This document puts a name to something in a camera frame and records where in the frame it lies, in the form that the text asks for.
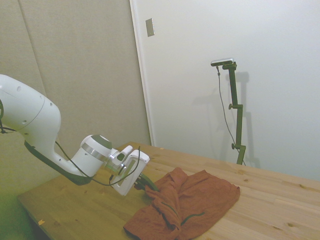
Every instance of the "wire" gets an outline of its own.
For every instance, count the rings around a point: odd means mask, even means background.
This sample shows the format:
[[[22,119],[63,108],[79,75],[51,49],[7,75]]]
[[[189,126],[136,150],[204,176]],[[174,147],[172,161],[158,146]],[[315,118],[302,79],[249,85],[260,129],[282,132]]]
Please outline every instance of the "wire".
[[[226,111],[225,111],[225,105],[224,105],[224,101],[222,100],[222,94],[221,94],[221,80],[220,80],[219,67],[218,67],[218,66],[216,66],[216,69],[217,69],[217,71],[218,71],[218,78],[219,78],[219,95],[220,95],[220,100],[221,100],[221,104],[222,104],[222,109],[223,109],[223,116],[224,116],[225,125],[226,125],[226,128],[228,129],[228,132],[229,132],[229,134],[230,134],[231,138],[232,138],[233,144],[234,144],[234,145],[236,145],[236,142],[235,142],[234,136],[232,135],[232,133],[231,133],[231,131],[230,131],[230,128],[229,128],[229,125],[228,125],[228,122],[227,122],[227,118],[226,118]]]
[[[57,146],[58,146],[58,147],[60,148],[60,150],[63,152],[63,154],[65,155],[65,157],[66,157],[83,175],[85,175],[87,178],[90,178],[92,181],[94,181],[94,182],[96,182],[96,183],[98,183],[98,184],[101,184],[101,185],[103,185],[103,186],[107,186],[107,187],[112,186],[112,185],[115,185],[115,184],[121,182],[122,180],[124,180],[125,178],[127,178],[128,176],[130,176],[131,174],[133,174],[133,173],[135,172],[135,170],[138,168],[138,165],[139,165],[139,162],[140,162],[140,146],[139,146],[139,148],[138,148],[138,151],[139,151],[139,154],[138,154],[138,162],[137,162],[135,168],[133,169],[133,171],[130,172],[128,175],[122,177],[120,180],[118,180],[118,181],[116,181],[116,182],[113,182],[113,183],[110,183],[111,179],[113,178],[113,175],[112,175],[112,176],[110,177],[110,179],[109,179],[109,184],[106,184],[106,183],[100,182],[100,181],[98,181],[98,180],[95,180],[95,179],[94,179],[94,176],[88,176],[84,171],[82,171],[82,170],[71,160],[71,158],[66,154],[66,152],[63,150],[63,148],[60,146],[60,144],[59,144],[57,141],[55,142],[55,144],[57,144]]]
[[[16,130],[14,130],[14,129],[12,129],[12,128],[4,127],[4,126],[2,125],[1,119],[0,119],[0,129],[1,129],[1,132],[0,132],[0,133],[2,133],[2,134],[10,134],[10,133],[12,133],[12,132],[16,132]]]

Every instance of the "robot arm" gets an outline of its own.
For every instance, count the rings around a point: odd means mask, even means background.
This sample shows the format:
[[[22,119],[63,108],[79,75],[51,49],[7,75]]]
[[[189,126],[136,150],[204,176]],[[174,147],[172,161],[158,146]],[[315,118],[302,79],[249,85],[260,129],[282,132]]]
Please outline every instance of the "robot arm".
[[[25,147],[34,156],[77,185],[88,184],[102,165],[115,175],[111,183],[116,183],[135,169],[123,181],[112,186],[125,196],[150,160],[145,153],[132,151],[131,146],[117,151],[101,135],[87,136],[71,161],[64,159],[55,152],[61,125],[58,107],[33,88],[2,74],[0,119],[24,137]]]

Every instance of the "wood grain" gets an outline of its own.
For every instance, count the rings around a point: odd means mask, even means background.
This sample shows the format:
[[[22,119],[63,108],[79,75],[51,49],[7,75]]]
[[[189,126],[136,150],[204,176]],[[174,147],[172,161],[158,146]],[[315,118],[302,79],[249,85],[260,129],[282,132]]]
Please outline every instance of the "wood grain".
[[[129,142],[150,156],[144,169],[152,181],[176,167],[202,170],[240,187],[239,201],[196,240],[319,240],[320,182]],[[96,178],[107,182],[100,169]],[[143,191],[127,196],[95,182],[76,186],[64,176],[18,196],[31,218],[53,240],[130,240],[123,225],[151,203]]]

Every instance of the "white wall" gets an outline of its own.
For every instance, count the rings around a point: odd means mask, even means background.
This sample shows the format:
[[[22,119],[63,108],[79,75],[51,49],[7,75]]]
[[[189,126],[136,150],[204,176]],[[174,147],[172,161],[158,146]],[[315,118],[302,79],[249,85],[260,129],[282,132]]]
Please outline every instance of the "white wall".
[[[155,146],[237,161],[210,66],[233,57],[247,165],[320,180],[319,1],[132,0],[131,8]],[[237,112],[226,114],[235,135]]]

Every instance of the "red towel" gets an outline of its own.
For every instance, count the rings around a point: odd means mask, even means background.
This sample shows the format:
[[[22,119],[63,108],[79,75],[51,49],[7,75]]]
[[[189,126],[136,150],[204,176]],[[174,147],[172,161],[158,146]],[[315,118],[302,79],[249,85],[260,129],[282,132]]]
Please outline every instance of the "red towel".
[[[240,188],[205,170],[187,176],[175,168],[145,187],[152,204],[138,210],[124,225],[141,240],[189,240],[209,230],[237,202]]]

